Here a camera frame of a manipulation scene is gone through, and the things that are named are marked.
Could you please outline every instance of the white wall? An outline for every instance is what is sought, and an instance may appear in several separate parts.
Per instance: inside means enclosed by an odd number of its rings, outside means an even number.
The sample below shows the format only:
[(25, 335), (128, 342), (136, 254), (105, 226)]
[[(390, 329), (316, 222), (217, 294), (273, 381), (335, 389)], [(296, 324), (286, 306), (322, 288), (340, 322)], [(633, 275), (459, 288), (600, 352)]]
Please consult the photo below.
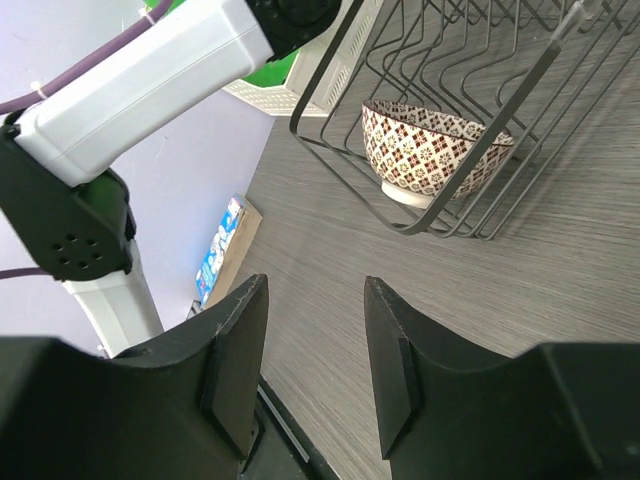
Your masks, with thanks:
[[(2, 0), (0, 99), (46, 82), (139, 18), (142, 0)], [(217, 93), (120, 158), (145, 272), (169, 328), (196, 297), (194, 275), (234, 193), (245, 193), (272, 119)], [(33, 261), (0, 215), (0, 270)], [(53, 335), (95, 352), (80, 307), (49, 278), (0, 282), (0, 335)]]

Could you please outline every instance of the green panel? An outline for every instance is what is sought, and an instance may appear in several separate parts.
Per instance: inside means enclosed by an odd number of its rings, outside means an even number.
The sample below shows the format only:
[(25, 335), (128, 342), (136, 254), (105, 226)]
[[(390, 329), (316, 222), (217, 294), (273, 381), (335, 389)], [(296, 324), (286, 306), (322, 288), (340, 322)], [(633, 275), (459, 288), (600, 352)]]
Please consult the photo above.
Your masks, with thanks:
[[(144, 1), (151, 8), (155, 8), (155, 7), (158, 6), (158, 4), (160, 3), (161, 0), (144, 0)], [(173, 10), (174, 8), (176, 8), (181, 3), (184, 3), (184, 1), (185, 0), (174, 0), (173, 4), (171, 5), (171, 9), (169, 11)]]
[(288, 57), (272, 62), (257, 72), (245, 78), (245, 81), (256, 87), (277, 87), (283, 85), (293, 67), (293, 62), (298, 56), (298, 52), (293, 52)]

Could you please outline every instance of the cardboard box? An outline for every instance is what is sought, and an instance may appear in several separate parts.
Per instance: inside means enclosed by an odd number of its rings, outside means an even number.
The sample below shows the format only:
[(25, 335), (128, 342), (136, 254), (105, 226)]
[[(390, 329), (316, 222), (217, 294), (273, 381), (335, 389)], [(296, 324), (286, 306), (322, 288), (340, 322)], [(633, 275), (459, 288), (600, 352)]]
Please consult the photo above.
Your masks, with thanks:
[(245, 198), (235, 195), (231, 199), (196, 275), (204, 308), (229, 292), (261, 222), (262, 216)]

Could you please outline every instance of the white perforated container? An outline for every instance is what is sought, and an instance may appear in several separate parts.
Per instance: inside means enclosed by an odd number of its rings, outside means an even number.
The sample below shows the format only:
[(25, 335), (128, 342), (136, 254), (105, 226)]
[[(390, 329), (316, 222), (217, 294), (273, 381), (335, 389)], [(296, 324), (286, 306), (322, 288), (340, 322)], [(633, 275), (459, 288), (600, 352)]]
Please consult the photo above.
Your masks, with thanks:
[[(365, 0), (331, 65), (311, 98), (304, 116), (326, 117), (351, 78), (358, 58), (380, 13), (384, 0)], [(290, 116), (331, 40), (344, 19), (352, 0), (345, 0), (338, 18), (325, 33), (302, 47), (284, 85), (260, 88), (244, 80), (227, 85), (225, 91), (274, 116)]]

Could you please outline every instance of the patterned bowl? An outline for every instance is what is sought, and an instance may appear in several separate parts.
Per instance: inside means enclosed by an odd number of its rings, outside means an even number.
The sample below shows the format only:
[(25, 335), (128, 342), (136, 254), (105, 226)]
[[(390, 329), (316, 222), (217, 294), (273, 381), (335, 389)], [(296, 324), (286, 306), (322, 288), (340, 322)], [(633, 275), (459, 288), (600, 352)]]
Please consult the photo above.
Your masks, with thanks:
[[(383, 192), (419, 208), (429, 206), (485, 130), (460, 117), (380, 100), (364, 102), (362, 114), (367, 158)], [(478, 190), (513, 144), (509, 135), (498, 135), (453, 198)]]

